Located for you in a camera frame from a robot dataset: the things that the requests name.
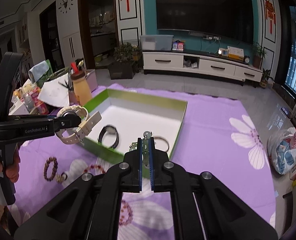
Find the pink snack package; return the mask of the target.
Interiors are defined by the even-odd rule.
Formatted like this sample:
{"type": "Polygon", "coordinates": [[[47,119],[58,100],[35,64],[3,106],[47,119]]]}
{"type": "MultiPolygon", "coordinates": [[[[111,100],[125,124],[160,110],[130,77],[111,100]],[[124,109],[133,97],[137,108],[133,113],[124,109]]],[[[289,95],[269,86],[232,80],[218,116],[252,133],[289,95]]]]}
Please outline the pink snack package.
{"type": "Polygon", "coordinates": [[[41,89],[39,87],[35,87],[28,92],[28,95],[32,98],[35,108],[38,110],[38,113],[41,115],[47,115],[49,111],[46,104],[38,99],[40,90],[41,89]]]}

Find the green cardboard box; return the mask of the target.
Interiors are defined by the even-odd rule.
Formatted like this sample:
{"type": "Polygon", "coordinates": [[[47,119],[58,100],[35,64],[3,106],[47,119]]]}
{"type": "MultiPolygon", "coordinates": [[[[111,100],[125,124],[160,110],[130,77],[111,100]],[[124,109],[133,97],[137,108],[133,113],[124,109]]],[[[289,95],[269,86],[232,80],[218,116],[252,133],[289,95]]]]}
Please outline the green cardboard box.
{"type": "Polygon", "coordinates": [[[143,138],[145,131],[153,137],[164,137],[170,144],[168,157],[172,158],[185,117],[187,101],[107,88],[85,104],[89,114],[99,112],[101,120],[83,139],[82,146],[97,157],[87,171],[94,174],[106,172],[120,163],[133,142],[143,138]],[[109,148],[113,142],[98,142],[101,129],[106,125],[117,128],[120,141],[116,149],[109,148]]]}

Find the plastic shopping bag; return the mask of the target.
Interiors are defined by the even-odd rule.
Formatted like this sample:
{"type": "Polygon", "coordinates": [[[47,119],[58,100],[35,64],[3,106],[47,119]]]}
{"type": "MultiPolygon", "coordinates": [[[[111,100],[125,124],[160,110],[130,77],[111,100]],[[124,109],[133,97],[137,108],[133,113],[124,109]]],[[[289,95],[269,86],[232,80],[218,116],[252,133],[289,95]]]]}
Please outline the plastic shopping bag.
{"type": "Polygon", "coordinates": [[[287,174],[296,162],[296,129],[282,129],[273,133],[267,142],[268,159],[280,175],[287,174]]]}

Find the black television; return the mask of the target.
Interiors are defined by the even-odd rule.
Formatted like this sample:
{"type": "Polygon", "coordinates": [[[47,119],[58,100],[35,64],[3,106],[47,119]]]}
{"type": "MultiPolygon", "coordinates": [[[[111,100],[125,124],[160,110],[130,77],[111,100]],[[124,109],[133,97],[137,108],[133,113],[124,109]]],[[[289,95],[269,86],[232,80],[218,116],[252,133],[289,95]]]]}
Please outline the black television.
{"type": "Polygon", "coordinates": [[[252,0],[156,0],[157,28],[231,38],[251,44],[252,0]]]}

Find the jade green pendant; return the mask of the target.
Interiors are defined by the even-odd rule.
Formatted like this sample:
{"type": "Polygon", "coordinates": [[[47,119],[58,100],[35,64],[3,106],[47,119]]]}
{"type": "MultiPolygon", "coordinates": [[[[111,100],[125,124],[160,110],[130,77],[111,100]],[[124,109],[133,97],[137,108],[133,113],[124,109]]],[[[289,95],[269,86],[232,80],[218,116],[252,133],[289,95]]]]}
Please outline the jade green pendant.
{"type": "Polygon", "coordinates": [[[145,131],[143,133],[143,138],[141,140],[141,155],[142,155],[142,164],[145,168],[150,167],[150,162],[149,162],[149,150],[150,150],[150,138],[152,137],[152,132],[151,131],[145,131]]]}

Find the blue red QR stand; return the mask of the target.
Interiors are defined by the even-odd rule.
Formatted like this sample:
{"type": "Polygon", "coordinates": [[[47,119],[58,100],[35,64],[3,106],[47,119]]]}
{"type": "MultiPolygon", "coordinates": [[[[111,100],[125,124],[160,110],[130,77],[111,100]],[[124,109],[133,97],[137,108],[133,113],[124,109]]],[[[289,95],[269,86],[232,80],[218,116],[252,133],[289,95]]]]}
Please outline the blue red QR stand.
{"type": "Polygon", "coordinates": [[[175,40],[172,42],[172,50],[174,51],[184,51],[184,41],[175,40]]]}

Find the silver bangle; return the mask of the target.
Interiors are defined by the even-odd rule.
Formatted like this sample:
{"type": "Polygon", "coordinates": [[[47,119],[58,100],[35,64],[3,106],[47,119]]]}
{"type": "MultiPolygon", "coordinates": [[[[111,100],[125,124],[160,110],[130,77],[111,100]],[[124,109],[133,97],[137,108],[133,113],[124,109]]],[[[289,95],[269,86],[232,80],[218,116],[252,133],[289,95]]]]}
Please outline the silver bangle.
{"type": "Polygon", "coordinates": [[[168,151],[170,149],[170,144],[164,137],[155,136],[154,142],[155,142],[155,146],[158,150],[168,153],[168,151]]]}

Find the light blue cloth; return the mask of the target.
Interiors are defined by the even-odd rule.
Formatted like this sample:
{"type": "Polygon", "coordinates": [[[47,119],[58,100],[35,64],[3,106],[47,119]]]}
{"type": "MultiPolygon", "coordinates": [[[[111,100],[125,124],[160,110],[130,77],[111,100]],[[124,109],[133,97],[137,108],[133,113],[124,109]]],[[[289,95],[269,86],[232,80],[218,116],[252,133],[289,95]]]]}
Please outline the light blue cloth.
{"type": "Polygon", "coordinates": [[[35,83],[36,81],[40,80],[49,70],[50,70],[50,65],[48,60],[47,61],[42,61],[35,66],[33,66],[29,71],[28,71],[28,76],[32,83],[35,83]]]}

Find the clear plastic storage bin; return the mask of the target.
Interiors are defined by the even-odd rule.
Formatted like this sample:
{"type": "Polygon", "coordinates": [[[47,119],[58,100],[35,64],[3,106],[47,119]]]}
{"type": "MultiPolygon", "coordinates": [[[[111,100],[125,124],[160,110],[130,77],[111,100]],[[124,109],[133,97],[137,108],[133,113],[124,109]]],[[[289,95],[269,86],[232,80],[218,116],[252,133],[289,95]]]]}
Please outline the clear plastic storage bin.
{"type": "Polygon", "coordinates": [[[142,50],[170,51],[172,49],[173,35],[142,35],[140,36],[142,50]]]}

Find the cream wrist watch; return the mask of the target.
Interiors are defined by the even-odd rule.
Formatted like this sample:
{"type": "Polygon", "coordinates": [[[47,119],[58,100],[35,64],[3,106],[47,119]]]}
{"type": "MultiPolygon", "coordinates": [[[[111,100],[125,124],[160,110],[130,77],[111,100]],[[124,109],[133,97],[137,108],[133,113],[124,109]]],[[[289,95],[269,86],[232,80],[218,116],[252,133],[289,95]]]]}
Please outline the cream wrist watch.
{"type": "Polygon", "coordinates": [[[93,127],[100,122],[101,114],[97,111],[89,114],[85,107],[80,105],[67,106],[57,113],[59,130],[55,135],[66,145],[83,142],[93,127]]]}

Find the potted plant on floor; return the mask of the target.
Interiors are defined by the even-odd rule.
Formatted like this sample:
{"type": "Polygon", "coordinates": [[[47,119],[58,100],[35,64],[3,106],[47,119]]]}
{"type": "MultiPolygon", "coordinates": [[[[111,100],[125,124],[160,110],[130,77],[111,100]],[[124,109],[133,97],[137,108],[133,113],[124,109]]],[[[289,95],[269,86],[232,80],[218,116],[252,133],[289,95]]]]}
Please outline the potted plant on floor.
{"type": "Polygon", "coordinates": [[[111,80],[133,79],[140,57],[140,47],[130,42],[114,49],[114,61],[108,66],[111,80]]]}

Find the black wall clock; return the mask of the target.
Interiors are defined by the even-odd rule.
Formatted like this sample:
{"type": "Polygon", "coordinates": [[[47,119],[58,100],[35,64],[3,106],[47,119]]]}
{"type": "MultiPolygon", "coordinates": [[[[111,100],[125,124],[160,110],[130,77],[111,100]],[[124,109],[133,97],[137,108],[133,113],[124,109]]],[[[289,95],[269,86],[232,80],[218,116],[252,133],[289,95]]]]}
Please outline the black wall clock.
{"type": "Polygon", "coordinates": [[[73,5],[74,5],[74,0],[61,0],[58,10],[60,13],[66,14],[71,10],[73,5]]]}

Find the white box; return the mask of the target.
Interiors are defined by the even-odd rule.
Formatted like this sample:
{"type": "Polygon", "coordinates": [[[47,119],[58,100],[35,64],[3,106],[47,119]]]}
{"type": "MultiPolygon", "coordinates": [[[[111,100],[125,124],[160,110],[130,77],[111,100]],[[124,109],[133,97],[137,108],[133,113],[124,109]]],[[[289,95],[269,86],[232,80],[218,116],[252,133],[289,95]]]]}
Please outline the white box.
{"type": "Polygon", "coordinates": [[[9,115],[28,115],[29,111],[25,106],[25,103],[21,100],[17,101],[12,105],[9,110],[9,115]]]}

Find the red chinese knot right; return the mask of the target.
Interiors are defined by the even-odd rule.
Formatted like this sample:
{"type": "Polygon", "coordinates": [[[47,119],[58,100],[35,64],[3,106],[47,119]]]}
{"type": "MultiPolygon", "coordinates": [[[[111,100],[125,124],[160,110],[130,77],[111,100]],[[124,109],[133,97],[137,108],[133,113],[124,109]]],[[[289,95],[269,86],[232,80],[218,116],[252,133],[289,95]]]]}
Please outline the red chinese knot right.
{"type": "Polygon", "coordinates": [[[274,26],[276,25],[275,8],[271,0],[265,0],[265,19],[269,22],[269,33],[273,34],[274,26]]]}

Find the small floor plant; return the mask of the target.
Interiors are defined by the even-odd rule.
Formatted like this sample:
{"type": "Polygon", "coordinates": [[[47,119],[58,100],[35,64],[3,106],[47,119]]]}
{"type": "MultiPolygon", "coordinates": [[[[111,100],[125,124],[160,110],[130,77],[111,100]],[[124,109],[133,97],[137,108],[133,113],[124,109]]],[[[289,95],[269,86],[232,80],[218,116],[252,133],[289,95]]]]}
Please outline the small floor plant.
{"type": "Polygon", "coordinates": [[[260,87],[261,88],[267,88],[270,85],[274,84],[274,79],[271,77],[271,70],[270,69],[264,69],[262,72],[262,77],[260,81],[260,87]]]}

